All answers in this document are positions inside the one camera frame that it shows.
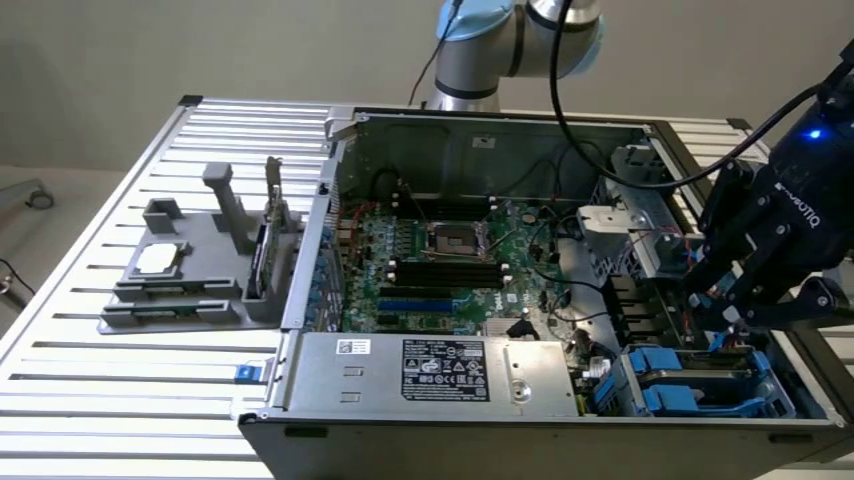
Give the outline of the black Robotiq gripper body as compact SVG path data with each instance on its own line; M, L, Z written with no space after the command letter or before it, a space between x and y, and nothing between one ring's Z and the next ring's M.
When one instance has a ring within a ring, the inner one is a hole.
M742 273L726 306L775 302L852 247L852 49L807 94L811 104L755 170Z

